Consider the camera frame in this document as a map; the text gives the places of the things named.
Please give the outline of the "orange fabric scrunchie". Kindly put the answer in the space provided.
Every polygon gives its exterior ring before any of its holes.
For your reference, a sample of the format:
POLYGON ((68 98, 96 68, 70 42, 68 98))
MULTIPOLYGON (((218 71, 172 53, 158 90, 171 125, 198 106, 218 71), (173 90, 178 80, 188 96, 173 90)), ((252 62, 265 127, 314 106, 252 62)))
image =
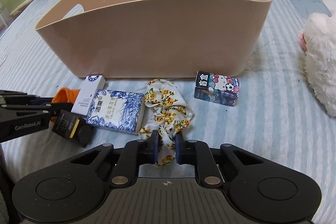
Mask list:
POLYGON ((80 89, 61 88, 52 99, 52 103, 72 103, 74 104, 80 89))

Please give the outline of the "black yellow small box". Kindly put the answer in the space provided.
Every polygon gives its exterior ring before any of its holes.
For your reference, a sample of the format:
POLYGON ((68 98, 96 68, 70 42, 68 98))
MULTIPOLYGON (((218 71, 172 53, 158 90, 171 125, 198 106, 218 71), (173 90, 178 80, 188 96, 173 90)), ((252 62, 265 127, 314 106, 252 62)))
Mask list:
POLYGON ((52 132, 83 148, 93 137, 93 127, 82 116, 65 110, 57 117, 52 132))

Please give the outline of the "white slim carton box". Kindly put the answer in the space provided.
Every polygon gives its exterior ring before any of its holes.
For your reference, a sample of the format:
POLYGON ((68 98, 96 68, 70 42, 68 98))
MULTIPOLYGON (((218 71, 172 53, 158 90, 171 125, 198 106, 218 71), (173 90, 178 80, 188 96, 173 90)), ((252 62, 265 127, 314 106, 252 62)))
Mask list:
POLYGON ((87 76, 82 82, 80 92, 73 104, 72 113, 86 116, 97 89, 103 89, 105 79, 102 75, 87 76))

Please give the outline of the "yellow floral white scrunchie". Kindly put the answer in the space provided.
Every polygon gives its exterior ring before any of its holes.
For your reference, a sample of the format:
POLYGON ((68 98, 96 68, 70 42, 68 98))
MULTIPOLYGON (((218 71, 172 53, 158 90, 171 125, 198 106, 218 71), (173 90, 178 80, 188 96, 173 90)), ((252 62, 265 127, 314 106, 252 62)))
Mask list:
POLYGON ((148 82, 143 102, 146 115, 138 135, 147 140, 156 130, 159 133, 156 166, 169 165, 175 158, 175 135, 190 126, 193 112, 178 88, 168 80, 148 82))

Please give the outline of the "blue white porcelain-print box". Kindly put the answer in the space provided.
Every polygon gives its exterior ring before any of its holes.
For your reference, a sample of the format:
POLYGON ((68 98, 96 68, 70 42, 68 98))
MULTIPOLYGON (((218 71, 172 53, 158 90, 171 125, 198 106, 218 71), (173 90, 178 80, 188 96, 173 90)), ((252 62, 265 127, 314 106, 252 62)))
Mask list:
POLYGON ((98 89, 86 123, 107 130, 138 134, 144 114, 142 93, 98 89))

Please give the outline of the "Hello Kitty blind box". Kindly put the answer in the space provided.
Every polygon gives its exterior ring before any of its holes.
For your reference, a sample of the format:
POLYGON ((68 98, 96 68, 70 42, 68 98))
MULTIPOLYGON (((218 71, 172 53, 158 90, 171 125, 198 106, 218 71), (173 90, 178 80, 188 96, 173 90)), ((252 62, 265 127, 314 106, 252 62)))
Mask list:
POLYGON ((240 80, 234 77, 198 71, 194 98, 234 106, 239 97, 240 80))

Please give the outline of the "striped light blue bedsheet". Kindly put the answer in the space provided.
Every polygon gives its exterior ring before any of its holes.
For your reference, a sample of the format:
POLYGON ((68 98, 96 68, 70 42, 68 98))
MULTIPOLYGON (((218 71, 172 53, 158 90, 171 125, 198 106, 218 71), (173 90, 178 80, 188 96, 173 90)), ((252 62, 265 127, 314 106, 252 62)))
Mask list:
MULTIPOLYGON (((34 0, 1 35, 1 89, 52 97, 77 89, 74 76, 35 30, 60 0, 34 0)), ((335 119, 305 77, 298 37, 307 17, 329 14, 322 0, 273 0, 244 72, 240 94, 228 107, 194 98, 194 79, 173 79, 193 111, 188 139, 210 147, 231 143, 307 174, 321 188, 315 223, 335 223, 335 119)))

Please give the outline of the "beige plastic storage bin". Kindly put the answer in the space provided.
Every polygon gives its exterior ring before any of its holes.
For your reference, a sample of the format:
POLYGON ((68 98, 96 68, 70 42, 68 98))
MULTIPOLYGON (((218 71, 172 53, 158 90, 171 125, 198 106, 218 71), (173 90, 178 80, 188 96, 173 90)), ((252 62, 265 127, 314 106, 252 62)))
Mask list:
POLYGON ((244 71, 272 0, 61 0, 36 30, 78 77, 244 71))

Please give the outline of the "white fluffy plush toy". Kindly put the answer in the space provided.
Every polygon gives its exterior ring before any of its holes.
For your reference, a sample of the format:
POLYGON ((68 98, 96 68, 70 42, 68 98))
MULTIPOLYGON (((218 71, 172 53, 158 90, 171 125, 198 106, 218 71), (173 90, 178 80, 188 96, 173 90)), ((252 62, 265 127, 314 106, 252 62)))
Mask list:
POLYGON ((314 95, 335 117, 335 14, 309 15, 299 37, 305 52, 305 71, 314 95))

